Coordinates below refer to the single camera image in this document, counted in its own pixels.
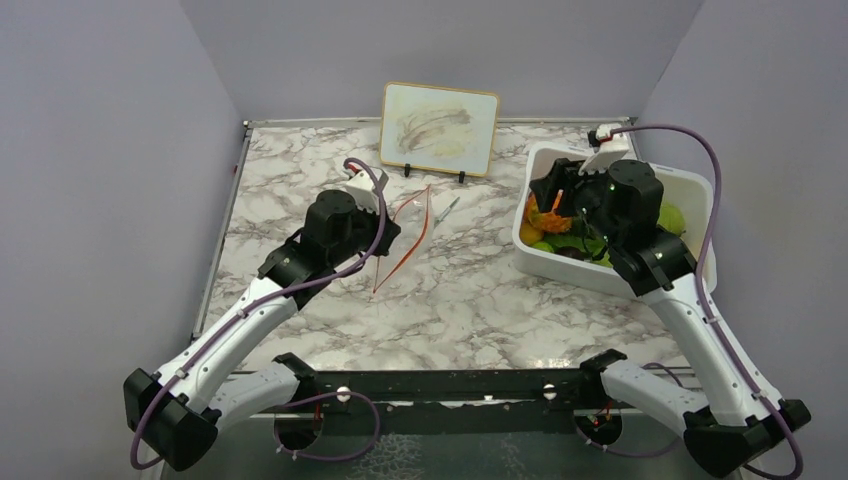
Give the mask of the clear zip bag orange zipper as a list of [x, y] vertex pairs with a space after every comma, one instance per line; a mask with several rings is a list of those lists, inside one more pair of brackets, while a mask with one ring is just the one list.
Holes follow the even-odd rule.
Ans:
[[391, 220], [401, 231], [393, 240], [389, 254], [377, 258], [372, 286], [374, 296], [403, 282], [429, 249], [435, 229], [431, 197], [432, 186], [427, 184], [394, 205]]

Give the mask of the toy pineapple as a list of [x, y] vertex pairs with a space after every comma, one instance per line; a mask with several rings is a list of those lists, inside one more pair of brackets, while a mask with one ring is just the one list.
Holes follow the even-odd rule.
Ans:
[[560, 216], [555, 210], [542, 212], [533, 193], [528, 195], [523, 219], [537, 230], [551, 234], [564, 234], [573, 226], [572, 217]]

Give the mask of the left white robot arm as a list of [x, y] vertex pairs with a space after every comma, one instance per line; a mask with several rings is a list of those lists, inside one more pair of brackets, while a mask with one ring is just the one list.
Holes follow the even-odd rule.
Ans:
[[143, 471], [164, 462], [186, 470], [220, 433], [250, 416], [282, 403], [294, 411], [309, 406], [313, 382], [285, 363], [238, 380], [229, 376], [332, 281], [388, 255], [400, 231], [379, 187], [321, 192], [303, 226], [266, 257], [211, 330], [154, 372], [138, 368], [124, 380], [131, 466]]

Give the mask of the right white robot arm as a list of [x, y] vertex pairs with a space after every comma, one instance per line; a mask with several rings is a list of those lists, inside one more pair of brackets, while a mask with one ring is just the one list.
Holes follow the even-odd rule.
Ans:
[[810, 421], [803, 402], [755, 376], [706, 290], [701, 265], [659, 225], [664, 186], [650, 165], [619, 160], [586, 173], [580, 162], [559, 158], [528, 187], [539, 210], [576, 217], [604, 241], [614, 271], [668, 328], [701, 385], [689, 392], [607, 352], [583, 364], [576, 384], [585, 404], [616, 400], [641, 410], [675, 432], [716, 478], [791, 442]]

